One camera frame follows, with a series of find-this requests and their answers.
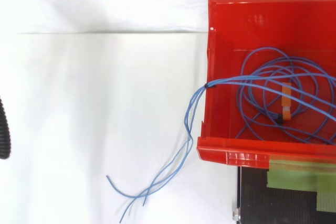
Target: coiled blue wire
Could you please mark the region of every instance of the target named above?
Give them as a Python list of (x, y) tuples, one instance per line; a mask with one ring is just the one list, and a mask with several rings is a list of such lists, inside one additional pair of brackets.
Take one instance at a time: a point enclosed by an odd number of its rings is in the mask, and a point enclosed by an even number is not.
[[(246, 62), (248, 61), (248, 59), (253, 54), (255, 54), (256, 52), (259, 52), (259, 51), (262, 51), (262, 50), (276, 51), (281, 55), (281, 57), (276, 58), (274, 60), (271, 60), (271, 61), (263, 64), (262, 66), (260, 66), (260, 68), (255, 70), (250, 75), (244, 75), (244, 69), (245, 69), (245, 65), (246, 65)], [(304, 65), (307, 65), (310, 68), (316, 69), (317, 72), (310, 72), (308, 69), (303, 67)], [(297, 69), (301, 70), (301, 73), (295, 73), (295, 70), (297, 70)], [(314, 83), (314, 86), (315, 86), (315, 93), (314, 94), (309, 94), (309, 93), (303, 91), (302, 83), (301, 83), (299, 77), (310, 77), (312, 79), (312, 82)], [(330, 86), (331, 102), (327, 102), (325, 100), (322, 100), (322, 99), (318, 98), (319, 85), (318, 85), (318, 82), (317, 82), (315, 77), (324, 77), (324, 78), (327, 79), (328, 84)], [(288, 78), (289, 78), (289, 82), (294, 83), (297, 86), (297, 88), (295, 88), (293, 86), (283, 84), (282, 82), (278, 81), (278, 79), (288, 79)], [(254, 81), (258, 81), (258, 80), (265, 80), (265, 84), (263, 86), (254, 84)], [(236, 138), (239, 138), (240, 135), (242, 134), (242, 132), (245, 129), (249, 129), (258, 139), (263, 140), (251, 128), (251, 124), (255, 123), (255, 124), (258, 124), (258, 125), (265, 126), (265, 127), (279, 128), (283, 132), (285, 132), (287, 135), (293, 137), (294, 139), (296, 139), (298, 141), (304, 142), (304, 143), (308, 143), (309, 140), (314, 137), (314, 138), (322, 140), (322, 141), (324, 141), (328, 144), (334, 144), (333, 139), (336, 137), (336, 132), (329, 139), (324, 139), (324, 138), (318, 136), (318, 133), (322, 130), (323, 126), (326, 124), (328, 119), (331, 119), (331, 120), (336, 122), (336, 118), (331, 115), (332, 110), (336, 109), (336, 105), (334, 104), (334, 98), (335, 98), (334, 88), (336, 88), (335, 81), (336, 81), (335, 77), (332, 77), (332, 76), (328, 75), (318, 64), (316, 64), (315, 62), (313, 62), (311, 60), (301, 58), (301, 57), (289, 57), (286, 53), (284, 53), (283, 51), (281, 51), (277, 48), (262, 47), (262, 48), (254, 50), (254, 51), (252, 51), (251, 53), (248, 54), (248, 56), (244, 60), (243, 65), (241, 67), (240, 76), (210, 81), (210, 82), (207, 83), (207, 86), (209, 88), (213, 87), (215, 85), (219, 85), (219, 84), (231, 84), (231, 85), (240, 86), (238, 88), (238, 91), (237, 91), (237, 94), (236, 94), (236, 103), (237, 103), (239, 112), (240, 112), (240, 114), (241, 114), (241, 116), (242, 116), (242, 118), (245, 122), (245, 126), (237, 134)], [(288, 88), (300, 93), (300, 98), (296, 98), (296, 97), (293, 97), (291, 95), (284, 94), (280, 91), (268, 88), (267, 84), (269, 82), (278, 84), (280, 86), (288, 87)], [(262, 93), (263, 94), (262, 95), (262, 101), (263, 101), (262, 105), (260, 105), (256, 101), (252, 88), (260, 88), (260, 89), (263, 90), (262, 91), (263, 92)], [(117, 189), (116, 186), (114, 185), (114, 183), (112, 182), (112, 180), (110, 179), (110, 177), (108, 175), (106, 176), (109, 183), (111, 184), (111, 186), (113, 187), (113, 189), (115, 191), (117, 191), (119, 194), (121, 194), (121, 195), (123, 195), (127, 198), (132, 199), (131, 202), (126, 207), (126, 209), (125, 209), (125, 211), (124, 211), (124, 213), (123, 213), (123, 215), (120, 219), (120, 223), (121, 223), (122, 219), (124, 218), (127, 210), (130, 208), (130, 206), (133, 204), (133, 202), (135, 200), (137, 200), (139, 198), (144, 198), (143, 205), (142, 205), (142, 206), (144, 206), (148, 196), (152, 195), (153, 193), (159, 191), (162, 187), (164, 187), (179, 172), (179, 170), (183, 166), (183, 164), (184, 164), (184, 162), (185, 162), (185, 160), (186, 160), (188, 154), (190, 153), (190, 151), (193, 147), (193, 144), (194, 144), (193, 137), (191, 136), (191, 130), (192, 130), (192, 127), (193, 127), (193, 122), (194, 122), (194, 117), (195, 117), (195, 112), (196, 112), (198, 102), (199, 102), (199, 100), (200, 100), (200, 98), (201, 98), (201, 96), (202, 96), (202, 94), (204, 93), (205, 90), (206, 90), (205, 87), (201, 87), (193, 94), (193, 96), (190, 99), (188, 108), (186, 110), (186, 113), (185, 113), (185, 116), (184, 116), (184, 126), (185, 126), (185, 129), (187, 131), (187, 140), (183, 143), (181, 148), (177, 151), (177, 153), (173, 157), (173, 159), (165, 167), (163, 167), (160, 170), (160, 172), (155, 176), (155, 178), (153, 179), (153, 181), (151, 182), (149, 187), (147, 187), (145, 190), (143, 190), (138, 195), (135, 195), (135, 196), (128, 195), (128, 194), (123, 193), (119, 189)], [(266, 103), (265, 91), (275, 93), (275, 94), (277, 94), (277, 97), (275, 99), (273, 99), (270, 103)], [(298, 129), (288, 127), (288, 126), (278, 125), (277, 122), (276, 122), (278, 114), (275, 113), (275, 112), (269, 111), (268, 108), (274, 102), (276, 102), (278, 99), (280, 99), (281, 96), (288, 97), (288, 98), (290, 98), (294, 101), (297, 101), (299, 103), (299, 105), (295, 109), (295, 111), (293, 111), (291, 113), (292, 117), (303, 113), (307, 109), (313, 109), (313, 110), (325, 115), (325, 118), (324, 118), (323, 122), (321, 123), (321, 125), (319, 127), (317, 127), (317, 129), (313, 133), (305, 132), (305, 131), (298, 130)], [(312, 100), (309, 103), (305, 102), (304, 101), (305, 96), (312, 98)], [(249, 104), (251, 104), (252, 106), (254, 106), (258, 110), (258, 113), (253, 118), (249, 118), (244, 113), (243, 106), (242, 106), (243, 99), (245, 99)], [(319, 101), (321, 103), (324, 103), (324, 104), (328, 105), (330, 107), (328, 112), (323, 111), (323, 110), (315, 107), (313, 104), (316, 101)], [(256, 121), (256, 119), (260, 115), (266, 116), (270, 120), (271, 123), (270, 124), (265, 124), (265, 123), (260, 123), (260, 122)], [(295, 132), (298, 132), (298, 133), (302, 133), (302, 134), (306, 135), (307, 137), (306, 138), (299, 138), (299, 137), (291, 134), (289, 131), (295, 131)], [(163, 172), (165, 170), (167, 170), (174, 163), (174, 161), (180, 156), (182, 156), (182, 159), (181, 159), (178, 167), (174, 171), (172, 171), (171, 173), (166, 175), (164, 178), (159, 180), (159, 177), (162, 176)]]

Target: red storage bin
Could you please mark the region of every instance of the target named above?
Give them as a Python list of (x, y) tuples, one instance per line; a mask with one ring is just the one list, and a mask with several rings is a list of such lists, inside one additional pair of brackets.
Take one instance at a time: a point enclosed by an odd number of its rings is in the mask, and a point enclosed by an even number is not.
[[(208, 11), (207, 81), (239, 76), (248, 53), (260, 47), (308, 58), (336, 76), (336, 0), (208, 0)], [(278, 56), (271, 51), (256, 53), (245, 74)], [(319, 97), (330, 101), (328, 83), (320, 81)], [(256, 139), (249, 129), (235, 139), (245, 125), (236, 105), (237, 89), (217, 85), (206, 91), (202, 133), (197, 141), (202, 160), (259, 168), (268, 168), (270, 158), (336, 163), (336, 146), (319, 141), (299, 143), (279, 129), (254, 125), (266, 141)], [(308, 81), (305, 89), (311, 89)], [(256, 114), (254, 108), (245, 106), (248, 115)], [(328, 110), (327, 106), (319, 108)], [(323, 118), (308, 109), (289, 123), (315, 129)], [(330, 137), (335, 130), (335, 122), (328, 120), (321, 136)]]

